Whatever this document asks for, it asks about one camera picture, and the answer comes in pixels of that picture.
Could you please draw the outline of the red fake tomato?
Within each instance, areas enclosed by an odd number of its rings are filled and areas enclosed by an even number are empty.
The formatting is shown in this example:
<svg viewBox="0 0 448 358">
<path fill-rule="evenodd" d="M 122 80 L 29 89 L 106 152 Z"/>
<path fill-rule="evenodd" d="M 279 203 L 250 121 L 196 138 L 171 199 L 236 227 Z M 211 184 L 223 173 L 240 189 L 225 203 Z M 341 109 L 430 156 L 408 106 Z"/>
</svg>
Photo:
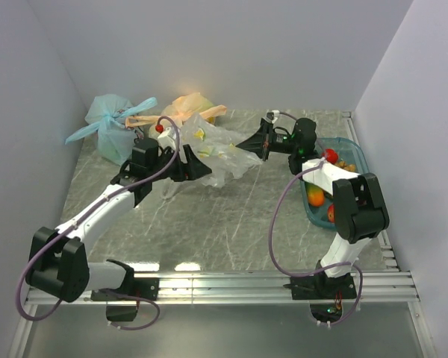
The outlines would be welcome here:
<svg viewBox="0 0 448 358">
<path fill-rule="evenodd" d="M 331 164 L 336 164 L 339 160 L 337 152 L 331 148 L 326 148 L 322 153 L 322 157 Z"/>
</svg>

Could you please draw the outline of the clear lemon-print plastic bag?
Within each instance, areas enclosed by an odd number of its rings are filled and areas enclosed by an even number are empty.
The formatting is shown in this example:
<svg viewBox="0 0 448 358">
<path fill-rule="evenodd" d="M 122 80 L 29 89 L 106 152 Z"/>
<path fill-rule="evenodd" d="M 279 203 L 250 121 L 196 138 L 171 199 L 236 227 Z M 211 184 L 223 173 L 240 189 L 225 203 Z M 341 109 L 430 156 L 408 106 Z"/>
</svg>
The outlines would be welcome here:
<svg viewBox="0 0 448 358">
<path fill-rule="evenodd" d="M 159 118 L 159 125 L 165 128 L 175 126 L 167 116 Z M 262 164 L 256 154 L 236 147 L 245 140 L 244 134 L 217 127 L 194 114 L 181 127 L 175 128 L 176 149 L 180 159 L 185 161 L 184 146 L 190 145 L 194 154 L 208 166 L 212 173 L 197 180 L 204 186 L 221 188 L 231 179 L 239 179 L 250 169 Z"/>
</svg>

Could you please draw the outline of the red yellow fake apple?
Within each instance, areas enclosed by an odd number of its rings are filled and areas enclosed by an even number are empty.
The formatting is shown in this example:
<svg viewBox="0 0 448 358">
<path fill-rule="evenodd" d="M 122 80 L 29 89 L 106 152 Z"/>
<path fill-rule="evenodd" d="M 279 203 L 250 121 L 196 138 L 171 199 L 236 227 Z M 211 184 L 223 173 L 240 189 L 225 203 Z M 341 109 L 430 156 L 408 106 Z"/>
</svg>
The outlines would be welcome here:
<svg viewBox="0 0 448 358">
<path fill-rule="evenodd" d="M 330 223 L 335 223 L 335 206 L 330 204 L 327 209 L 327 219 Z"/>
</svg>

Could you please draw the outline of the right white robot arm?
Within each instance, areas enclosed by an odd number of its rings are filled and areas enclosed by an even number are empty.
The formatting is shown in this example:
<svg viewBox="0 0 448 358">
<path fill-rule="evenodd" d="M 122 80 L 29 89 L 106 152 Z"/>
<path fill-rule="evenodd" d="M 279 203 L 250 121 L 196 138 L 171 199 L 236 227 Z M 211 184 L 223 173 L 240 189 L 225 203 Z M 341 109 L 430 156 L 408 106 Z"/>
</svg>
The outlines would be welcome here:
<svg viewBox="0 0 448 358">
<path fill-rule="evenodd" d="M 378 178 L 359 174 L 331 162 L 318 143 L 316 123 L 297 119 L 291 132 L 275 129 L 278 112 L 268 112 L 259 129 L 238 148 L 267 160 L 271 153 L 286 154 L 292 181 L 312 184 L 330 194 L 334 205 L 335 238 L 311 273 L 291 273 L 295 299 L 358 298 L 351 270 L 363 248 L 390 224 Z"/>
</svg>

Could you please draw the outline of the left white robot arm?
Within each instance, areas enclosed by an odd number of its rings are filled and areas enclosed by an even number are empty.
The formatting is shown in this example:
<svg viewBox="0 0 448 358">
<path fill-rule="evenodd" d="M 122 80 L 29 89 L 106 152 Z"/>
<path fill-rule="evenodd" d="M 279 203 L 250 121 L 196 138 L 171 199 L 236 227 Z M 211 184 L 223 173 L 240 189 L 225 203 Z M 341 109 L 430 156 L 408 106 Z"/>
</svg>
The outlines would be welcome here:
<svg viewBox="0 0 448 358">
<path fill-rule="evenodd" d="M 133 210 L 155 181 L 198 180 L 212 173 L 189 145 L 163 147 L 155 139 L 140 139 L 119 173 L 104 192 L 77 216 L 49 229 L 40 228 L 32 239 L 25 282 L 71 303 L 83 292 L 109 290 L 126 300 L 135 291 L 134 270 L 117 260 L 89 263 L 97 239 L 121 216 Z"/>
</svg>

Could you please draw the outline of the orange green fake mango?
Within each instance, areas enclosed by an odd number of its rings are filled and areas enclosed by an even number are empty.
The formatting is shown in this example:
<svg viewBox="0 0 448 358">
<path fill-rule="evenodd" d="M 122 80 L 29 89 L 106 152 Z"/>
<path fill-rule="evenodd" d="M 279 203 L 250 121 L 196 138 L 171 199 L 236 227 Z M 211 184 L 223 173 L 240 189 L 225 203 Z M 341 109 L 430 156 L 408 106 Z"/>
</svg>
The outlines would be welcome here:
<svg viewBox="0 0 448 358">
<path fill-rule="evenodd" d="M 311 183 L 306 184 L 306 195 L 308 204 L 312 207 L 321 207 L 325 203 L 324 191 Z"/>
</svg>

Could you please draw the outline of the fake longan bunch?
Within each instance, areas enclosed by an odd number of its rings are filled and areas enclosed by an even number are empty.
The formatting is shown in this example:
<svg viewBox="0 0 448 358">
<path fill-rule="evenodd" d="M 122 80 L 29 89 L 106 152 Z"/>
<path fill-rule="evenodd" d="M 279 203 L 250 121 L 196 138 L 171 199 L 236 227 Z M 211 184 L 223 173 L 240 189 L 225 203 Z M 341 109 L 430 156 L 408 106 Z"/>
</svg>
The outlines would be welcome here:
<svg viewBox="0 0 448 358">
<path fill-rule="evenodd" d="M 335 164 L 338 168 L 341 168 L 343 170 L 346 170 L 348 172 L 356 172 L 356 165 L 352 163 L 348 163 L 344 160 L 339 161 Z"/>
</svg>

